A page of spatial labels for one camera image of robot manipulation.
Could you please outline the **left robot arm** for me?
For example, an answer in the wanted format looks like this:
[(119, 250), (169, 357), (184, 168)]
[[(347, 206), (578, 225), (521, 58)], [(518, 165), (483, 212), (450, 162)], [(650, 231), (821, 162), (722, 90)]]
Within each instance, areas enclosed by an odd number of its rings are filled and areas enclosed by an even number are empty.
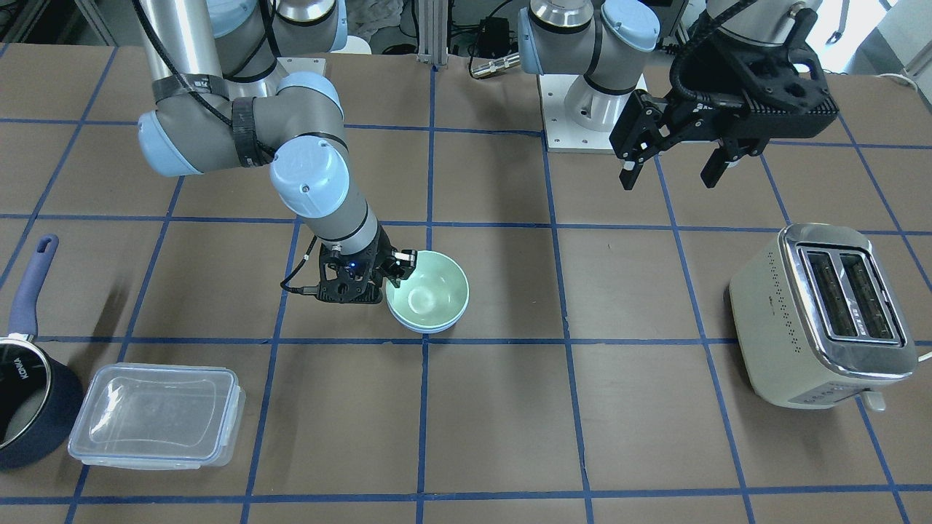
[(574, 74), (593, 94), (625, 99), (608, 140), (630, 190), (642, 167), (683, 142), (715, 143), (701, 178), (713, 188), (775, 138), (813, 138), (840, 110), (807, 36), (818, 1), (709, 1), (669, 69), (662, 98), (638, 80), (661, 23), (639, 1), (530, 1), (518, 49), (529, 74)]

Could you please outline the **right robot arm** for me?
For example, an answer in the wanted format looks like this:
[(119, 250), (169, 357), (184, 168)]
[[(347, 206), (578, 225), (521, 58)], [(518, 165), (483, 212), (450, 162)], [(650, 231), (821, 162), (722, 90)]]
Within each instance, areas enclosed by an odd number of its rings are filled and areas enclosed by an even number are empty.
[(147, 39), (156, 108), (138, 119), (144, 158), (160, 175), (269, 167), (284, 205), (312, 230), (316, 285), (280, 287), (329, 303), (376, 304), (417, 253), (392, 245), (354, 182), (345, 111), (316, 71), (289, 55), (343, 49), (343, 1), (134, 1)]

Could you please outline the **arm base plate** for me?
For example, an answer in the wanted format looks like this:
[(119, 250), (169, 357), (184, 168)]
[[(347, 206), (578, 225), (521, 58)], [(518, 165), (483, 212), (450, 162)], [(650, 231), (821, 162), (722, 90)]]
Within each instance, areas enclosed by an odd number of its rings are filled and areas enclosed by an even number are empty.
[(609, 134), (629, 99), (595, 90), (580, 74), (538, 76), (547, 149), (556, 153), (610, 154)]
[(280, 77), (299, 72), (312, 72), (326, 76), (327, 64), (322, 57), (278, 57), (276, 72)]

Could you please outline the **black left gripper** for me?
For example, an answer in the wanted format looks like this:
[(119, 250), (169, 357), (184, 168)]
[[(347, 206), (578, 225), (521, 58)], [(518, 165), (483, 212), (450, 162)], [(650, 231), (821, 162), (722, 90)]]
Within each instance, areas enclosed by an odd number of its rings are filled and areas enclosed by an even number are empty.
[(725, 170), (759, 156), (770, 140), (828, 129), (838, 106), (807, 36), (792, 29), (782, 44), (757, 46), (718, 29), (685, 44), (671, 66), (670, 92), (632, 92), (610, 133), (623, 189), (633, 190), (644, 164), (679, 143), (716, 144), (701, 170), (703, 185), (716, 188)]

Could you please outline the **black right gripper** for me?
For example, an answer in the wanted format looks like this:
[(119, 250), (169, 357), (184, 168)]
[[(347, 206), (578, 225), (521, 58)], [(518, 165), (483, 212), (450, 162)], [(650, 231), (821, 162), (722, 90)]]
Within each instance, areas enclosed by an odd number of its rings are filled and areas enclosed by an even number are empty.
[(400, 282), (411, 277), (416, 263), (417, 251), (396, 249), (383, 228), (378, 228), (369, 245), (356, 253), (344, 253), (336, 247), (321, 247), (317, 256), (320, 270), (317, 300), (379, 304), (386, 279), (393, 287), (399, 288)]

